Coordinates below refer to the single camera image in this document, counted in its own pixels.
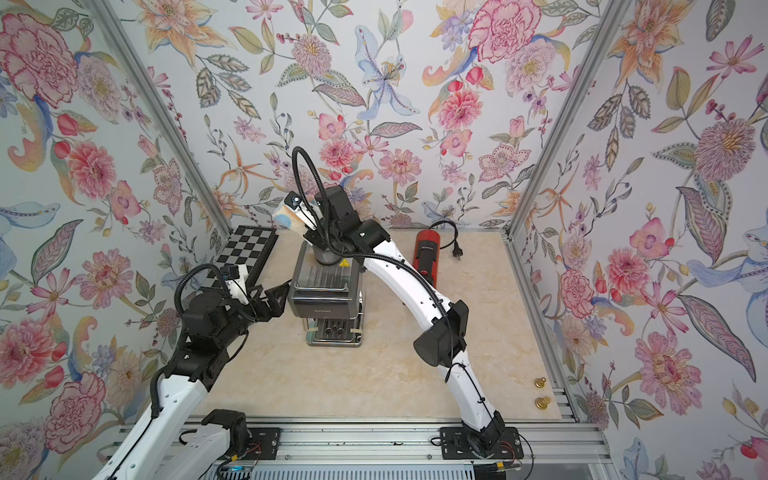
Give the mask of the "orange blue patterned cloth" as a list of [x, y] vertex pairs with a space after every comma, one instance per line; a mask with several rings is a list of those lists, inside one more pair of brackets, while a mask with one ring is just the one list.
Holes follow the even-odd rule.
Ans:
[[316, 229], [311, 215], [302, 207], [293, 209], [284, 204], [280, 205], [272, 214], [272, 220], [280, 227], [288, 229], [299, 236], [304, 236], [307, 231]]

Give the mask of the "silver grey coffee machine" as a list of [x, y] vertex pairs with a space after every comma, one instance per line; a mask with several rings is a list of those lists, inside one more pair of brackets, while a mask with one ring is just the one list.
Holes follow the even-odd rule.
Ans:
[[307, 242], [299, 251], [288, 295], [292, 313], [302, 320], [308, 345], [356, 348], [364, 323], [360, 265], [341, 257], [324, 265], [316, 252]]

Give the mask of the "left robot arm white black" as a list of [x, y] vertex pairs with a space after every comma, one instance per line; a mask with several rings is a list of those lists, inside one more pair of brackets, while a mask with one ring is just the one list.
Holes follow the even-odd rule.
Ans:
[[249, 287], [245, 266], [192, 268], [177, 283], [174, 307], [182, 331], [169, 362], [151, 378], [150, 404], [99, 479], [197, 479], [216, 461], [229, 464], [261, 450], [244, 413], [214, 409], [171, 460], [168, 449], [224, 368], [234, 359], [230, 345], [245, 340], [256, 323], [280, 317], [290, 284]]

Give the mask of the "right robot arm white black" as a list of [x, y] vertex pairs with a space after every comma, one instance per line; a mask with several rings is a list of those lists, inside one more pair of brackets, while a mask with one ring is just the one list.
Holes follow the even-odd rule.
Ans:
[[304, 148], [291, 151], [291, 168], [297, 190], [284, 204], [306, 226], [304, 239], [333, 260], [359, 263], [408, 308], [422, 330], [414, 350], [444, 375], [459, 407], [470, 451], [480, 458], [490, 457], [502, 442], [505, 421], [487, 399], [470, 363], [468, 306], [450, 301], [430, 285], [377, 221], [361, 220], [342, 187], [325, 187]]

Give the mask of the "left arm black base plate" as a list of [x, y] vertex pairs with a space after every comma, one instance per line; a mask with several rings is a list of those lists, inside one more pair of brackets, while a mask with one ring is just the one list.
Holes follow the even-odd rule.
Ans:
[[275, 460], [280, 444], [280, 428], [249, 427], [248, 433], [236, 431], [230, 436], [230, 446], [220, 460], [261, 461]]

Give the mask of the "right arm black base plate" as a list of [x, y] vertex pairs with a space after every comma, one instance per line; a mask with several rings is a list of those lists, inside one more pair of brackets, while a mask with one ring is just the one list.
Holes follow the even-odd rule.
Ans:
[[525, 458], [519, 432], [515, 427], [506, 427], [500, 439], [490, 449], [479, 450], [479, 442], [470, 440], [463, 427], [442, 427], [439, 435], [431, 439], [441, 449], [444, 460], [522, 460]]

